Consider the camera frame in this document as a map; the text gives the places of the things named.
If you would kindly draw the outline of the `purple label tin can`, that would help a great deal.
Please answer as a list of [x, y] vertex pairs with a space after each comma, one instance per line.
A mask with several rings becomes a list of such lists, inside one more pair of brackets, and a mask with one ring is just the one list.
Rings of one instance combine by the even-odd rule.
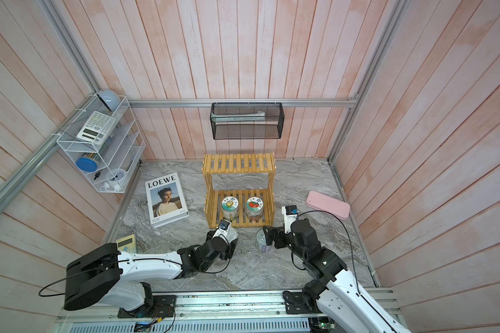
[[271, 250], [271, 246], [267, 245], [265, 233], [263, 229], [260, 229], [256, 233], [256, 248], [260, 253], [268, 253]]

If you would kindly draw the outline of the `white label tin can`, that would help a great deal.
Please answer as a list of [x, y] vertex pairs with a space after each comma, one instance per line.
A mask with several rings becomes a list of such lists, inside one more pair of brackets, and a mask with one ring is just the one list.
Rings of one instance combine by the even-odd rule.
[[223, 230], [218, 228], [214, 234], [215, 237], [221, 237], [227, 244], [230, 245], [231, 250], [236, 249], [236, 245], [238, 242], [238, 232], [236, 229], [231, 226], [227, 230]]

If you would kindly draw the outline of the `strawberry label seed jar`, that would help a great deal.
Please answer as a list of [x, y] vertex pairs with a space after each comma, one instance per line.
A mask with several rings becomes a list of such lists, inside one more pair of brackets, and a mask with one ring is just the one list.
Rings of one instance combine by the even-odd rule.
[[257, 196], [250, 197], [245, 204], [246, 217], [252, 222], [259, 222], [263, 217], [264, 202]]

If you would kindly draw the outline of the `sunflower label seed jar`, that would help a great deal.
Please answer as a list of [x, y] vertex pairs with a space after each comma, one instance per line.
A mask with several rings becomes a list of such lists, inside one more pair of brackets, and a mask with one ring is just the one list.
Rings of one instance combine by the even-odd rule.
[[234, 221], [239, 215], [239, 201], [234, 196], [226, 196], [221, 202], [220, 211], [222, 218], [227, 221]]

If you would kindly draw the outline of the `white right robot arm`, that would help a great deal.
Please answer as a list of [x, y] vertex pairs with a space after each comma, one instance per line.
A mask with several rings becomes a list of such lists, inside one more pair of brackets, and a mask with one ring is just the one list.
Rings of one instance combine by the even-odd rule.
[[346, 332], [408, 332], [366, 290], [333, 251], [322, 246], [308, 219], [285, 228], [263, 228], [268, 246], [289, 248], [312, 280], [293, 305], [303, 313], [323, 313]]

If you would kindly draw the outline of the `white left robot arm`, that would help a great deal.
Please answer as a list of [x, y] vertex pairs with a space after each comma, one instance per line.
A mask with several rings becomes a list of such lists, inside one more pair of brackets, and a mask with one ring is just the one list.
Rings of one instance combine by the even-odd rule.
[[150, 308], [153, 296], [146, 280], [206, 273], [217, 259], [231, 259], [237, 242], [237, 237], [219, 234], [201, 246], [160, 255], [121, 252], [116, 243], [104, 244], [67, 266], [64, 309], [76, 311], [97, 303], [127, 312]]

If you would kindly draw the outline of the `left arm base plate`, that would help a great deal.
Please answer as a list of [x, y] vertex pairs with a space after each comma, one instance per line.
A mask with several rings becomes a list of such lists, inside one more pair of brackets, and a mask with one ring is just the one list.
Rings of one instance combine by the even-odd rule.
[[119, 309], [117, 317], [118, 319], [164, 319], [175, 315], [175, 305], [176, 295], [153, 296], [151, 301], [131, 312]]

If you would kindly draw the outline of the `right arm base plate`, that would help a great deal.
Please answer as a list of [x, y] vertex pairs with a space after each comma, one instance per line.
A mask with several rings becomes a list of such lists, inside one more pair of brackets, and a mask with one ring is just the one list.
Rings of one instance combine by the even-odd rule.
[[287, 314], [318, 314], [319, 309], [315, 309], [306, 302], [303, 292], [284, 291], [282, 298]]

